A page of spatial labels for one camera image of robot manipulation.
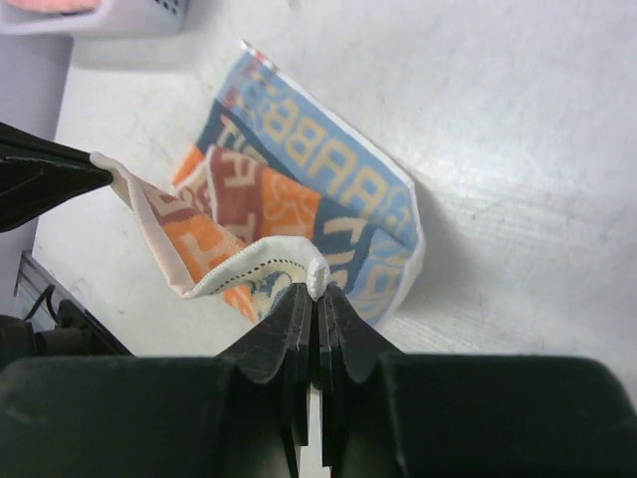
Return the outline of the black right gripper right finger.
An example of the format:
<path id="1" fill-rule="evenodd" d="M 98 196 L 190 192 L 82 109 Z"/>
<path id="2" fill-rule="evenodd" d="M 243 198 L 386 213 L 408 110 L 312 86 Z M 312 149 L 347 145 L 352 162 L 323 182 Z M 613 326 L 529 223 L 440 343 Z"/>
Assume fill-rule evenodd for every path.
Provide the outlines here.
<path id="1" fill-rule="evenodd" d="M 320 395 L 321 461 L 335 473 L 361 391 L 379 357 L 401 350 L 363 320 L 337 286 L 316 302 L 316 387 Z"/>

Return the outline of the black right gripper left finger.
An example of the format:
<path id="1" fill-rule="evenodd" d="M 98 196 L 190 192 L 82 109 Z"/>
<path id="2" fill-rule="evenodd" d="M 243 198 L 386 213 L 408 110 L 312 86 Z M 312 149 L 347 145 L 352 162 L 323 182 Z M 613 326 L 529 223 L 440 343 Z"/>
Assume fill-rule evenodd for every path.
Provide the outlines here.
<path id="1" fill-rule="evenodd" d="M 298 477 L 309 442 L 312 299 L 293 284 L 215 358 L 213 475 Z"/>

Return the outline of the pink towel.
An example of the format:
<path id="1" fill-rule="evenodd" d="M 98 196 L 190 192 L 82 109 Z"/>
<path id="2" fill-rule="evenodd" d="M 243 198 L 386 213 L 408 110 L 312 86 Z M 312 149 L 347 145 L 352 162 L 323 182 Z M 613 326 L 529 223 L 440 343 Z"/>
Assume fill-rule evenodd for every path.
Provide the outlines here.
<path id="1" fill-rule="evenodd" d="M 43 14 L 72 14 L 99 9 L 102 0 L 5 0 L 12 7 Z"/>

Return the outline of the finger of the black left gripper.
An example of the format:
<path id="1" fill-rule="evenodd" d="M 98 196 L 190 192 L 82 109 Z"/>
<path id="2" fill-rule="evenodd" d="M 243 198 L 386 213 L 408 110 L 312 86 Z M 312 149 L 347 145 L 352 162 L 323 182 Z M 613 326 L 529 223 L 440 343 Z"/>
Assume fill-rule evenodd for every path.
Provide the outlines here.
<path id="1" fill-rule="evenodd" d="M 79 195 L 108 186 L 112 174 L 87 152 L 1 124 L 1 230 L 16 229 Z"/>

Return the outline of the orange patterned towel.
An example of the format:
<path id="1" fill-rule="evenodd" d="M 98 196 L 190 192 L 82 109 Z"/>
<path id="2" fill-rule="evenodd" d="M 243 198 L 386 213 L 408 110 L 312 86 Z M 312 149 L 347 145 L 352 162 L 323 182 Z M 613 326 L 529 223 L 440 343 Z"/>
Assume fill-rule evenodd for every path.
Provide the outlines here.
<path id="1" fill-rule="evenodd" d="M 340 288 L 369 324 L 422 268 L 413 180 L 252 46 L 164 191 L 100 153 L 169 287 L 262 321 L 287 288 Z"/>

